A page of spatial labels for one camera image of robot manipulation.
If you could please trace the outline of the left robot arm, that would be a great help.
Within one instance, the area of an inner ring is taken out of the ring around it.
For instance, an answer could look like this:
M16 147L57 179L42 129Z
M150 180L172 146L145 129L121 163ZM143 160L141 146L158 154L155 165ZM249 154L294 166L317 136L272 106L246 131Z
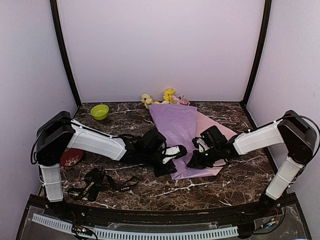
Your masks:
M156 177L176 173L173 161L187 155L186 147L181 144L168 146L165 136L156 128L142 136L109 135L61 111L37 130L30 152L31 164L40 168L50 208L60 218L67 218L71 213L70 206L63 201L60 174L60 161L66 149L98 154L124 164L149 165Z

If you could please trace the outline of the yellow daisy bunch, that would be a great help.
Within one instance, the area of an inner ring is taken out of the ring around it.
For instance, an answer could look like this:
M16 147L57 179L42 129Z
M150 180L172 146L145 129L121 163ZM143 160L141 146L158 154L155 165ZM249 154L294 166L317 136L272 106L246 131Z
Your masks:
M141 96L141 102L144 104L144 106L149 109L150 105L159 105L161 104L159 101L153 101L151 96L149 94L143 94Z

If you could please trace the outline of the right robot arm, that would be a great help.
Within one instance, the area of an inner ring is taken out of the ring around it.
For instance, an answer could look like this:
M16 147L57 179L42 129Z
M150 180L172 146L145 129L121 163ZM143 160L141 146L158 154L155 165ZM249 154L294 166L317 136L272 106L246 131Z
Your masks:
M284 161L266 187L255 213L266 217L279 199L303 172L320 150L320 128L309 117L293 110L263 126L227 138L217 126L204 130L193 139L194 151L187 166L193 169L212 168L219 160L229 161L248 153L270 148L286 151Z

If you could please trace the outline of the yellow rose stem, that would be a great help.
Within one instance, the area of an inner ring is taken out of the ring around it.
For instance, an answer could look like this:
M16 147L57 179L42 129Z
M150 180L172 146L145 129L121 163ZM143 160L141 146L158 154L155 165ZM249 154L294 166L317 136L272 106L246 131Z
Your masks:
M175 95L175 93L176 91L173 88L167 88L163 92L163 100L167 101L169 104L173 104L174 103L173 96Z

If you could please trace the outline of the pink wrapping paper sheet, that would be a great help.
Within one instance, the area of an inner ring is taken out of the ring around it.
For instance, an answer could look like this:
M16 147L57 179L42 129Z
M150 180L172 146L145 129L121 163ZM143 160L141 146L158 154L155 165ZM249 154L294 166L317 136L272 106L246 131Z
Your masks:
M229 140L236 133L198 112L197 108L182 104L151 104L148 107L151 118L157 130L165 136L169 147L183 145L187 155L173 160L177 172L170 176L173 180L212 177L223 169L222 160L214 167L205 169L188 168L194 150L192 140L209 127L216 126Z

